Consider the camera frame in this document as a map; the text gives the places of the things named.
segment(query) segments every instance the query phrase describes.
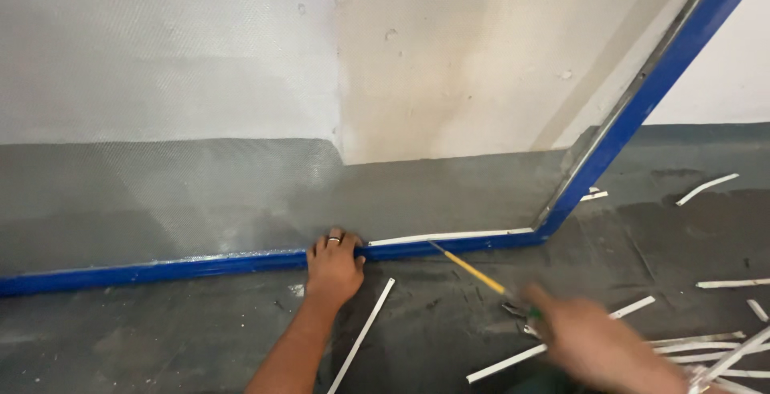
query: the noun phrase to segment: white strip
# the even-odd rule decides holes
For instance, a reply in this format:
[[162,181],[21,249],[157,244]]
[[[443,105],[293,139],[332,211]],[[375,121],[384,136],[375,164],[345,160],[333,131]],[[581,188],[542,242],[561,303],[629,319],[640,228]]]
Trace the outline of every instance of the white strip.
[[701,281],[695,284],[699,288],[722,288],[722,287],[746,287],[753,285],[770,284],[770,278],[759,280],[741,280],[741,281]]
[[722,375],[733,376],[736,378],[770,379],[770,372],[762,372],[759,370],[724,370]]
[[726,353],[725,356],[721,357],[719,361],[703,373],[703,379],[708,382],[714,380],[717,376],[724,375],[725,370],[729,369],[733,364],[743,358],[744,354],[757,349],[767,339],[770,339],[770,326],[746,340],[741,347]]
[[722,182],[731,181],[732,179],[735,179],[738,176],[740,176],[740,174],[733,173],[733,174],[731,174],[729,176],[720,177],[718,179],[714,179],[711,182],[703,183],[699,187],[697,187],[694,190],[690,191],[689,194],[687,194],[684,197],[682,197],[681,200],[677,201],[676,205],[677,206],[681,206],[682,204],[687,203],[691,198],[695,197],[696,194],[698,194],[699,192],[703,191],[704,189],[706,189],[708,187],[713,187],[714,185],[718,185],[719,183],[722,183]]
[[754,299],[749,299],[746,302],[748,302],[748,306],[754,310],[754,314],[757,315],[759,320],[764,322],[770,320],[768,314],[765,313],[765,310],[762,309],[762,306],[759,304],[759,302],[755,301]]
[[435,233],[435,234],[419,234],[417,236],[406,236],[403,238],[382,239],[380,241],[369,242],[370,247],[376,247],[377,245],[389,245],[389,244],[408,244],[409,242],[425,242],[425,241],[443,241],[445,239],[462,239],[462,238],[483,238],[485,236],[503,236],[506,234],[521,234],[534,232],[531,227],[526,228],[514,228],[511,230],[490,230],[487,232],[454,232],[454,233]]
[[588,194],[588,195],[583,195],[583,197],[580,199],[580,201],[593,200],[594,198],[606,197],[608,195],[610,195],[610,194],[607,193],[606,191],[602,191],[600,193],[592,193],[592,194]]
[[699,343],[702,341],[721,341],[732,339],[745,339],[746,334],[743,331],[728,332],[726,334],[712,334],[712,335],[698,335],[696,337],[684,337],[681,339],[669,339],[669,340],[655,340],[648,341],[652,346],[673,346],[684,345],[688,343]]
[[762,394],[759,391],[743,386],[740,383],[735,383],[727,379],[717,378],[714,379],[719,384],[719,388],[732,392],[733,394]]
[[674,353],[677,351],[685,350],[699,350],[699,349],[737,349],[741,343],[727,343],[727,342],[706,342],[706,343],[688,343],[685,345],[672,345],[661,348],[655,348],[655,353]]
[[630,313],[633,313],[636,310],[642,309],[649,304],[652,304],[655,302],[655,298],[648,296],[645,299],[642,299],[640,301],[636,301],[633,304],[623,307],[622,309],[619,309],[615,311],[614,313],[610,314],[610,319],[620,319],[621,317],[625,317],[626,315],[630,315]]
[[[759,353],[760,351],[767,351],[770,350],[770,343],[761,345],[758,348],[747,351],[748,353]],[[716,361],[718,359],[721,359],[723,356],[727,354],[726,351],[718,351],[715,353],[705,353],[703,355],[685,355],[685,356],[669,356],[669,361],[676,362],[677,364],[688,364],[691,362],[707,362],[707,361]]]
[[361,347],[361,342],[363,341],[363,337],[367,335],[367,332],[369,331],[369,328],[371,327],[372,322],[374,322],[374,318],[377,317],[377,313],[380,312],[380,309],[383,307],[383,303],[385,302],[385,298],[387,298],[387,294],[390,293],[390,288],[392,288],[393,284],[395,283],[396,283],[396,280],[391,278],[390,280],[387,281],[387,284],[385,284],[385,290],[383,290],[383,293],[380,295],[380,299],[378,299],[377,303],[374,305],[374,310],[372,310],[372,314],[369,315],[369,319],[367,319],[367,323],[363,325],[363,329],[361,329],[361,333],[358,335],[356,342],[353,343],[353,348],[351,349],[351,353],[347,354],[347,358],[345,358],[345,361],[342,363],[342,368],[340,368],[340,372],[337,373],[337,377],[334,378],[334,382],[332,382],[332,387],[329,389],[328,394],[334,394],[337,387],[340,386],[340,382],[342,381],[342,378],[345,376],[345,372],[347,372],[347,368],[351,365],[353,357],[356,356],[356,352],[358,351],[358,348]]
[[[621,317],[627,315],[628,313],[639,310],[640,308],[645,307],[646,305],[652,304],[653,302],[655,302],[655,298],[648,296],[647,298],[642,299],[641,301],[634,302],[628,307],[623,307],[622,309],[615,311],[614,313],[610,314],[610,317],[612,319],[620,319]],[[509,359],[500,361],[494,364],[493,366],[486,367],[486,369],[479,370],[478,372],[475,372],[472,375],[465,376],[465,379],[468,379],[468,383],[476,382],[479,379],[483,379],[489,375],[493,375],[498,371],[506,369],[507,367],[510,367],[518,362],[522,362],[525,359],[530,359],[535,355],[540,355],[547,349],[548,349],[548,346],[546,345],[535,346],[534,348],[529,349],[527,351],[523,351],[522,353],[518,355],[514,355]]]

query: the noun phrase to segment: white wall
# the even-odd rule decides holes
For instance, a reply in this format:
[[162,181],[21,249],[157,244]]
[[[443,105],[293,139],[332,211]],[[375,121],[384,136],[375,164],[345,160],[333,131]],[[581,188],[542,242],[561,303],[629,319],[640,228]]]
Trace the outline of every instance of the white wall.
[[0,0],[0,143],[332,139],[334,0]]
[[[684,0],[0,0],[0,143],[322,138],[347,163],[547,150]],[[745,0],[648,123],[770,120]]]
[[684,1],[337,0],[343,158],[570,146]]
[[770,122],[770,0],[743,0],[644,124]]

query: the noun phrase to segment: blurred hand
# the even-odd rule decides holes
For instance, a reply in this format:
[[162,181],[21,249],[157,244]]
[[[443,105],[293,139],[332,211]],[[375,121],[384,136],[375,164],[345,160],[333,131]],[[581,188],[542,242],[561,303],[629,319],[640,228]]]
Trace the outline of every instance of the blurred hand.
[[685,394],[684,373],[639,335],[586,299],[560,300],[535,284],[523,297],[543,314],[536,329],[549,357],[575,379],[623,394]]
[[355,233],[333,228],[329,237],[321,236],[307,249],[306,299],[328,305],[335,312],[347,302],[363,282],[363,262],[353,259],[353,249],[361,246]]

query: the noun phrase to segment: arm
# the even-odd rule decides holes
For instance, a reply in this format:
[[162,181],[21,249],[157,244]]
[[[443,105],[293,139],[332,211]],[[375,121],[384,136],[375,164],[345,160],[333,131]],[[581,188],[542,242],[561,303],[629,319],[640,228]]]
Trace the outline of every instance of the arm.
[[246,386],[245,394],[311,394],[336,313],[363,282],[363,262],[353,259],[361,240],[339,228],[307,250],[305,300]]
[[[639,334],[586,299],[560,300],[531,285],[525,298],[543,314],[537,329],[548,355],[575,379],[619,394],[686,394],[689,382]],[[724,394],[714,386],[708,390]]]

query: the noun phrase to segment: blue frame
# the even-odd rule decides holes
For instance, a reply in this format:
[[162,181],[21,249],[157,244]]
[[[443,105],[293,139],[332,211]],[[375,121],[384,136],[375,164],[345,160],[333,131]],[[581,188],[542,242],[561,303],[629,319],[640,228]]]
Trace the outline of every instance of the blue frame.
[[[668,93],[679,76],[740,2],[741,0],[700,0],[637,93],[617,115],[614,123],[596,145],[594,152],[573,175],[572,180],[559,195],[537,230],[522,234],[452,239],[442,241],[442,246],[453,252],[465,252],[522,247],[545,242],[567,219],[581,197],[588,192],[588,188],[607,170],[641,123]],[[366,255],[367,259],[372,261],[437,253],[427,242],[367,247],[358,249],[357,252]],[[298,250],[288,254],[54,271],[0,278],[0,296],[304,266],[306,266],[304,252]]]

